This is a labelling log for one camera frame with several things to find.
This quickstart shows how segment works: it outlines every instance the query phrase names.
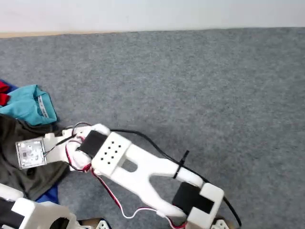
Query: gray carpet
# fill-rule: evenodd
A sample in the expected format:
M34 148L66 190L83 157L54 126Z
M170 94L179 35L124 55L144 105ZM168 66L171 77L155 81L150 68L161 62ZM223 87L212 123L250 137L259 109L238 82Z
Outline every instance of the gray carpet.
M62 125L142 131L225 190L247 229L305 219L305 29L62 35L0 40L0 78L48 91ZM129 136L155 153L145 141ZM142 206L106 180L128 214ZM153 177L171 200L179 182ZM125 220L99 182L70 173L61 204L114 229L169 228L152 212ZM223 204L220 213L232 221Z

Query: teal cloth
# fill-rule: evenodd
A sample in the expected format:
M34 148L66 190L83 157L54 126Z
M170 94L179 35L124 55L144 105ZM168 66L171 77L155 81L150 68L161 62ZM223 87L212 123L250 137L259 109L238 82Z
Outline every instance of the teal cloth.
M56 122L57 117L48 93L41 91L38 85L28 85L8 93L10 100L0 108L0 113L41 125Z

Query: cable tie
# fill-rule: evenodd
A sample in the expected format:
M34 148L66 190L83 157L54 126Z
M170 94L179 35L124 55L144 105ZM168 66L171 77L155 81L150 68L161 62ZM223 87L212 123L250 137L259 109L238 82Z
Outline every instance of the cable tie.
M182 166L184 165L184 163L185 163L186 157L188 156L189 152L190 152L190 151L187 150L187 151L184 153L182 159L180 160L180 162L179 162L179 164L178 164L179 166L178 166L178 169L177 169L175 175L173 176L173 179L176 179L176 177L177 177L177 175L178 175L178 173L179 173L181 167L182 167Z

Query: circuit board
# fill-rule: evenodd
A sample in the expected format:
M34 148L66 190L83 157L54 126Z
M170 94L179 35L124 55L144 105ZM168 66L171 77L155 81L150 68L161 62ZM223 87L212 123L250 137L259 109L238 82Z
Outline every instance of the circuit board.
M20 169L47 164L42 137L16 142L16 150Z

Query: red fabric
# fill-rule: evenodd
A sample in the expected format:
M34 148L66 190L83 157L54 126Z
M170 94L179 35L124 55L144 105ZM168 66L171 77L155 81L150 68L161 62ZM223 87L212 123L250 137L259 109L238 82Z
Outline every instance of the red fabric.
M9 88L10 88L10 86L8 86L4 82L0 81L0 93L6 92Z
M9 99L10 99L9 95L0 93L0 105L1 106L5 106Z
M6 92L9 88L10 88L10 86L8 86L8 85L5 84L4 82L0 81L0 105L1 105L1 106L6 105L6 103L7 103L8 100L10 99L10 96L9 96L9 95L3 94L3 93Z

